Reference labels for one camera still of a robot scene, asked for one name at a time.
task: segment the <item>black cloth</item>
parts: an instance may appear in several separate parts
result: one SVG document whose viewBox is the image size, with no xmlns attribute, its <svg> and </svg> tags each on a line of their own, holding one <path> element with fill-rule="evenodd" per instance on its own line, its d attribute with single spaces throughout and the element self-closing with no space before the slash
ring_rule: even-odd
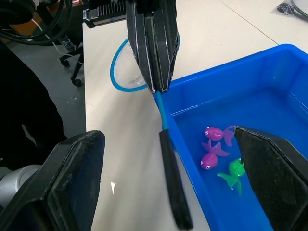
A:
<svg viewBox="0 0 308 231">
<path fill-rule="evenodd" d="M 0 167 L 43 164 L 66 139 L 62 119 L 38 77 L 0 41 L 2 131 Z M 36 141 L 26 137 L 22 128 Z"/>
</svg>

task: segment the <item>green toy fish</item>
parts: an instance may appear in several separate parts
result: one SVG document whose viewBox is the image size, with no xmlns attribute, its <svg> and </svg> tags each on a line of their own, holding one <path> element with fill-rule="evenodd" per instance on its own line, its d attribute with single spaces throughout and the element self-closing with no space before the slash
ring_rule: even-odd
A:
<svg viewBox="0 0 308 231">
<path fill-rule="evenodd" d="M 242 194 L 242 185 L 239 180 L 239 177 L 245 174 L 244 164 L 242 163 L 242 160 L 236 159 L 229 163 L 229 172 L 230 175 L 224 174 L 224 173 L 218 173 L 217 176 L 222 177 L 229 185 L 231 189 L 233 189 L 233 186 L 236 184 L 236 188 L 239 192 L 239 194 Z"/>
</svg>

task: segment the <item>floor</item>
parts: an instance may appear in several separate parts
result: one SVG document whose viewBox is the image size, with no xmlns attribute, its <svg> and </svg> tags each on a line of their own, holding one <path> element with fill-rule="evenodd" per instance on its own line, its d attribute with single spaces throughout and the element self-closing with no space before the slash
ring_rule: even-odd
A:
<svg viewBox="0 0 308 231">
<path fill-rule="evenodd" d="M 47 88 L 64 124 L 64 134 L 71 137 L 86 131 L 85 88 L 72 84 L 70 76 L 76 60 L 69 58 L 70 66 L 65 68 L 58 60 L 62 55 L 54 46 L 29 46 L 11 42 L 8 47 L 37 75 Z M 62 46 L 58 49 L 65 53 Z M 84 82 L 84 67 L 77 76 Z M 0 178 L 6 172 L 0 167 Z"/>
</svg>

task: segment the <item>water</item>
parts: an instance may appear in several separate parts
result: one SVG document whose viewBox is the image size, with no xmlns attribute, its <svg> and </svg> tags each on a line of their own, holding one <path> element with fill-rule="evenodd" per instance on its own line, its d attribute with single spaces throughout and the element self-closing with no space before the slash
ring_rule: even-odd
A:
<svg viewBox="0 0 308 231">
<path fill-rule="evenodd" d="M 224 130 L 230 125 L 238 125 L 267 131 L 286 138 L 308 159 L 308 147 L 305 145 L 308 120 L 303 116 L 307 114 L 298 109 L 298 105 L 292 95 L 280 95 L 266 89 L 252 93 L 243 92 L 232 98 L 191 107 L 184 113 L 175 113 L 175 121 L 206 186 L 214 216 L 221 230 L 271 231 L 272 227 L 250 187 L 246 174 L 240 178 L 241 196 L 236 189 L 231 190 L 226 181 L 217 176 L 218 172 L 229 173 L 229 162 L 240 157 L 235 138 L 232 148 L 221 141 L 222 149 L 231 154 L 227 157 L 219 156 L 217 167 L 208 171 L 200 167 L 200 160 L 206 154 L 201 142 L 208 141 L 204 135 L 205 128 L 211 126 Z"/>
</svg>

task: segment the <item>toy fish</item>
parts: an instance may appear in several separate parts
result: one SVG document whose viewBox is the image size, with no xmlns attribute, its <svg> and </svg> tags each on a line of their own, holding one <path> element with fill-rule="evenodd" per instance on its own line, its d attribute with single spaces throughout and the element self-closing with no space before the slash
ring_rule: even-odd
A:
<svg viewBox="0 0 308 231">
<path fill-rule="evenodd" d="M 208 154 L 205 154 L 201 159 L 201 167 L 205 170 L 210 170 L 218 164 L 218 156 L 228 156 L 230 153 L 221 149 L 221 143 L 218 142 L 214 147 L 211 145 L 211 140 L 208 143 L 202 143 L 203 147 L 207 149 Z"/>
<path fill-rule="evenodd" d="M 233 189 L 233 186 L 236 184 L 237 191 L 239 192 L 239 195 L 241 195 L 242 185 L 239 177 L 245 174 L 245 169 L 244 164 L 240 158 L 229 163 L 229 172 L 230 175 L 218 173 L 217 176 L 222 177 L 228 183 L 231 189 Z"/>
<path fill-rule="evenodd" d="M 233 131 L 230 131 L 229 129 L 233 128 L 234 126 L 227 127 L 226 130 L 222 131 L 219 128 L 214 127 L 207 127 L 204 131 L 204 134 L 206 137 L 213 141 L 219 141 L 222 138 L 225 139 L 226 144 L 229 147 L 232 147 L 232 138 L 234 137 Z"/>
</svg>

